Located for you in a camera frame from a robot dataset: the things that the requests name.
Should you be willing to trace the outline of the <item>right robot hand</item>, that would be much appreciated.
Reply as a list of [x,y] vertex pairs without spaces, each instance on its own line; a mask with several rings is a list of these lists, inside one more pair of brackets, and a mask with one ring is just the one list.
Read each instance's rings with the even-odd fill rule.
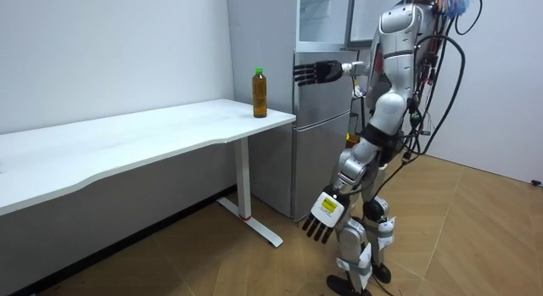
[[342,64],[337,60],[299,64],[293,68],[294,82],[299,86],[329,83],[343,76]]

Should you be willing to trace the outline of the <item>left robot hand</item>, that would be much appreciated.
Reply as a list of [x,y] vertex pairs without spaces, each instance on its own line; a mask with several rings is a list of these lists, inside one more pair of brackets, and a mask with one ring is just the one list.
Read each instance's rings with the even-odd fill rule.
[[307,237],[326,244],[349,205],[349,196],[337,194],[331,185],[326,186],[311,207],[302,230]]

